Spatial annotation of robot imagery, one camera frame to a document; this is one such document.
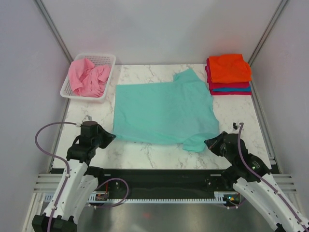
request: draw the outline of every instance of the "stack of folded towels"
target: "stack of folded towels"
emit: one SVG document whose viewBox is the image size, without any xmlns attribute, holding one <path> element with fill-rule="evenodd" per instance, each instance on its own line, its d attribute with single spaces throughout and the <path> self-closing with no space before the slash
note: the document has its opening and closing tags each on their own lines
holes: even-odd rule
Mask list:
<svg viewBox="0 0 309 232">
<path fill-rule="evenodd" d="M 251 68 L 240 54 L 209 57 L 205 67 L 211 95 L 251 95 Z"/>
</svg>

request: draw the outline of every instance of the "gray floor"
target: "gray floor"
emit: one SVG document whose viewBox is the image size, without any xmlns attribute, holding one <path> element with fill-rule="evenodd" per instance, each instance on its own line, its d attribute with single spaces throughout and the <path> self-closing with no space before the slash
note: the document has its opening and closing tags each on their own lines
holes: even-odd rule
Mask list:
<svg viewBox="0 0 309 232">
<path fill-rule="evenodd" d="M 246 202 L 227 210 L 209 204 L 132 204 L 110 209 L 85 207 L 78 232 L 272 232 Z"/>
</svg>

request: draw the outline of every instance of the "orange towel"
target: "orange towel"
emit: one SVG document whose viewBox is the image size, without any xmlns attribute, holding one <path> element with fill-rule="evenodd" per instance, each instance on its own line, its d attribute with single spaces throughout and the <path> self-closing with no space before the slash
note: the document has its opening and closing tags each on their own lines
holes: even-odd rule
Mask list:
<svg viewBox="0 0 309 232">
<path fill-rule="evenodd" d="M 238 83 L 251 81 L 251 68 L 241 54 L 209 57 L 213 83 Z"/>
</svg>

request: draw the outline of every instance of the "white marble surface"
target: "white marble surface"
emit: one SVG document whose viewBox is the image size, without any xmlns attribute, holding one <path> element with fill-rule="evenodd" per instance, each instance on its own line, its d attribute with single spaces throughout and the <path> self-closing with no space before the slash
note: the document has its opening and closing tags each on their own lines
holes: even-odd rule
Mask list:
<svg viewBox="0 0 309 232">
<path fill-rule="evenodd" d="M 170 82 L 175 73 L 192 68 L 200 79 L 205 80 L 204 65 L 126 65 L 115 66 L 112 80 L 104 103 L 71 101 L 66 121 L 81 122 L 86 115 L 92 117 L 102 127 L 111 132 L 117 84 L 141 84 Z M 242 139 L 249 152 L 259 156 L 270 167 L 261 130 L 257 121 L 251 96 L 214 96 L 213 110 L 220 122 L 220 131 L 232 132 L 233 122 L 244 122 Z M 66 157 L 67 150 L 80 129 L 65 125 L 56 154 Z M 201 153 L 188 152 L 179 145 L 153 145 L 113 141 L 106 149 L 97 149 L 91 166 L 102 168 L 134 169 L 218 169 L 227 168 L 229 162 L 215 156 L 209 150 Z M 60 160 L 55 160 L 54 168 L 63 168 Z"/>
</svg>

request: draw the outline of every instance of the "dark pink towel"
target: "dark pink towel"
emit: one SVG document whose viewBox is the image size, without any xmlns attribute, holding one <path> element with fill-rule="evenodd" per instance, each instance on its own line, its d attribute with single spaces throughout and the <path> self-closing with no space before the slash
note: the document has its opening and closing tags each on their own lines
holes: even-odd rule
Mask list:
<svg viewBox="0 0 309 232">
<path fill-rule="evenodd" d="M 232 92 L 218 92 L 218 91 L 212 91 L 211 89 L 209 90 L 211 95 L 251 95 L 251 92 L 237 92 L 237 91 L 232 91 Z"/>
<path fill-rule="evenodd" d="M 206 60 L 207 66 L 205 67 L 205 71 L 207 73 L 207 83 L 209 84 L 209 89 L 215 88 L 248 88 L 250 86 L 249 82 L 239 82 L 239 83 L 213 83 L 211 82 L 211 70 L 209 65 L 209 58 Z"/>
</svg>

